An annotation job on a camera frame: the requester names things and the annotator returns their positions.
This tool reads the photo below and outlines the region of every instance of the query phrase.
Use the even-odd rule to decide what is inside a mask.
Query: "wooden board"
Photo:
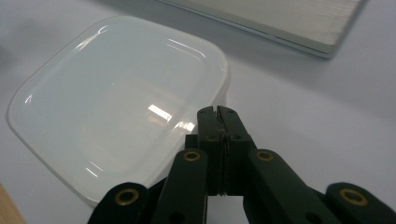
[[[20,211],[0,184],[0,224],[25,224]]]
[[[331,54],[364,0],[161,1],[272,36],[278,42]]]

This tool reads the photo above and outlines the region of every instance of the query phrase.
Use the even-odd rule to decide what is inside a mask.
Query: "clear plastic lid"
[[[224,100],[224,54],[198,37],[131,17],[96,23],[18,90],[7,121],[90,204],[114,186],[166,176],[196,112]]]

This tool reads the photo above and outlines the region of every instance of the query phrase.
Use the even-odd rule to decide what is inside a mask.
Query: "black plastic part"
[[[223,194],[223,133],[219,128],[213,107],[198,111],[198,148],[208,157],[207,189],[208,195]]]
[[[205,223],[207,156],[199,149],[177,153],[151,223]]]
[[[274,223],[259,193],[253,186],[247,187],[243,205],[249,224]]]
[[[93,210],[88,224],[135,224],[149,200],[142,185],[123,183],[111,189]]]
[[[247,172],[274,223],[341,223],[275,152],[251,151]]]
[[[197,134],[186,134],[186,140],[184,142],[184,149],[198,148],[198,135]]]
[[[327,188],[326,202],[333,212],[350,224],[394,224],[396,214],[369,191],[348,183]]]
[[[147,224],[151,222],[155,208],[157,207],[158,199],[160,198],[161,192],[163,191],[165,181],[166,178],[148,189],[148,202],[140,214],[138,224]]]
[[[218,118],[226,131],[228,146],[225,148],[224,186],[227,195],[242,196],[245,193],[247,174],[244,159],[255,147],[238,114],[230,108],[218,106]]]

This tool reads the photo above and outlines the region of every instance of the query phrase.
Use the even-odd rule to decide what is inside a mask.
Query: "plastic container lid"
[[[17,91],[7,122],[70,189],[97,204],[114,186],[164,178],[196,113],[223,103],[224,54],[131,17],[96,23]]]

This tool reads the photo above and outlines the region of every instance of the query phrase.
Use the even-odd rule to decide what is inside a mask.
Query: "white table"
[[[131,15],[200,36],[227,55],[235,109],[258,147],[280,154],[319,191],[335,182],[370,190],[396,209],[396,1],[369,1],[332,60],[157,1],[0,2],[0,182],[27,223],[86,223],[92,207],[8,128],[17,88],[99,20]],[[248,223],[241,198],[210,198],[207,223]]]

